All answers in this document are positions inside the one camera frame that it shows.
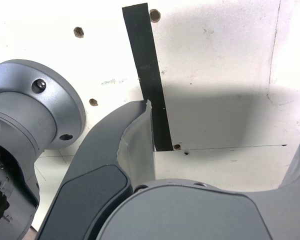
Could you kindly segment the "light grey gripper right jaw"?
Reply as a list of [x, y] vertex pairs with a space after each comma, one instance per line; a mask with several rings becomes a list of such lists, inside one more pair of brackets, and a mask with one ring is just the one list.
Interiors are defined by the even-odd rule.
[[300, 144], [281, 185], [226, 191], [192, 181], [152, 184], [121, 203], [99, 240], [300, 240]]

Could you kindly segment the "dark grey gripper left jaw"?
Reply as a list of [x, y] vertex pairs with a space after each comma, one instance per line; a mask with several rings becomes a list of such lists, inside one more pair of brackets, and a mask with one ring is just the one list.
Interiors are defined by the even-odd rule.
[[129, 102], [86, 135], [40, 227], [39, 240], [94, 240], [110, 214], [155, 179], [152, 104]]

